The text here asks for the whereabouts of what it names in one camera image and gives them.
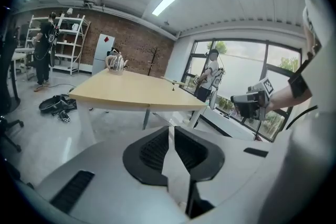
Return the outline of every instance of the white metal shelf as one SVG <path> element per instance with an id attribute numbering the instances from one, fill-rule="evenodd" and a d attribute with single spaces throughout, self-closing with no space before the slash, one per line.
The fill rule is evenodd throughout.
<path id="1" fill-rule="evenodd" d="M 48 20 L 48 17 L 34 17 L 32 16 L 29 24 L 29 29 L 27 31 L 27 38 L 26 38 L 26 48 L 28 47 L 28 42 L 31 42 L 32 39 L 28 38 L 29 33 L 31 31 L 38 31 L 40 28 L 30 28 L 33 23 L 33 21 L 43 21 Z M 80 64 L 80 57 L 83 50 L 83 45 L 85 41 L 86 34 L 88 32 L 88 29 L 90 27 L 91 22 L 85 20 L 85 15 L 82 18 L 71 18 L 71 17 L 65 17 L 65 14 L 62 13 L 60 17 L 56 17 L 57 26 L 60 28 L 62 22 L 67 23 L 77 23 L 78 28 L 77 30 L 69 30 L 69 29 L 60 29 L 59 33 L 64 35 L 75 35 L 75 41 L 72 43 L 64 42 L 64 41 L 56 41 L 56 44 L 60 44 L 60 53 L 55 54 L 56 57 L 58 57 L 58 60 L 55 60 L 55 62 L 59 61 L 61 65 L 55 65 L 53 68 L 60 69 L 60 70 L 66 70 L 70 72 L 70 75 L 72 75 L 72 72 L 79 71 L 79 64 Z M 82 41 L 80 41 L 80 44 L 77 44 L 78 37 L 82 37 Z M 64 46 L 72 46 L 72 53 L 70 55 L 64 54 Z M 80 47 L 79 53 L 76 51 L 78 55 L 75 55 L 75 48 Z"/>

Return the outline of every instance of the fluorescent light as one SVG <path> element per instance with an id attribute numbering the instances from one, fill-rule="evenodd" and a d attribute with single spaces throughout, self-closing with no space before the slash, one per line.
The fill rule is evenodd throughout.
<path id="1" fill-rule="evenodd" d="M 152 14 L 158 16 L 160 13 L 162 13 L 170 4 L 172 4 L 175 0 L 163 0 L 159 5 L 156 7 L 156 9 L 152 12 Z"/>

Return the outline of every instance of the office chair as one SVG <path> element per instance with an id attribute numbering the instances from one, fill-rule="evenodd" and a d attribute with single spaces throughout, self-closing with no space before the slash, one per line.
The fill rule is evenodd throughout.
<path id="1" fill-rule="evenodd" d="M 8 122 L 3 115 L 10 112 L 12 105 L 12 99 L 9 95 L 8 86 L 7 86 L 7 73 L 9 70 L 10 62 L 12 61 L 12 56 L 14 54 L 16 45 L 15 44 L 6 44 L 3 47 L 3 51 L 0 57 L 0 136 L 3 136 L 15 149 L 20 152 L 21 147 L 15 144 L 5 132 L 13 127 L 16 124 L 20 124 L 21 127 L 24 126 L 23 121 L 16 120 Z"/>

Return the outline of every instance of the black pants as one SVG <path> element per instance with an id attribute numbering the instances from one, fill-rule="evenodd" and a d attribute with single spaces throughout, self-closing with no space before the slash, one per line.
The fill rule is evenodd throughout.
<path id="1" fill-rule="evenodd" d="M 199 87 L 199 89 L 196 93 L 196 97 L 200 101 L 205 102 L 210 94 L 211 94 L 211 90 L 205 89 L 203 87 Z"/>
<path id="2" fill-rule="evenodd" d="M 39 85 L 43 84 L 43 81 L 47 81 L 49 79 L 49 54 L 47 53 L 37 54 L 36 61 L 36 76 L 37 76 L 37 83 Z"/>

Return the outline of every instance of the black hair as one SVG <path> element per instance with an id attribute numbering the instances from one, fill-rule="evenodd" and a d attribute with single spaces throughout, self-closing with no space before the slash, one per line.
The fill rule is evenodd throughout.
<path id="1" fill-rule="evenodd" d="M 55 20 L 56 18 L 56 13 L 52 12 L 49 14 L 49 18 L 51 18 L 52 20 Z"/>
<path id="2" fill-rule="evenodd" d="M 212 50 L 209 51 L 209 55 L 210 54 L 217 54 L 217 56 L 218 56 L 219 55 L 219 51 L 216 50 L 216 49 L 212 49 Z"/>

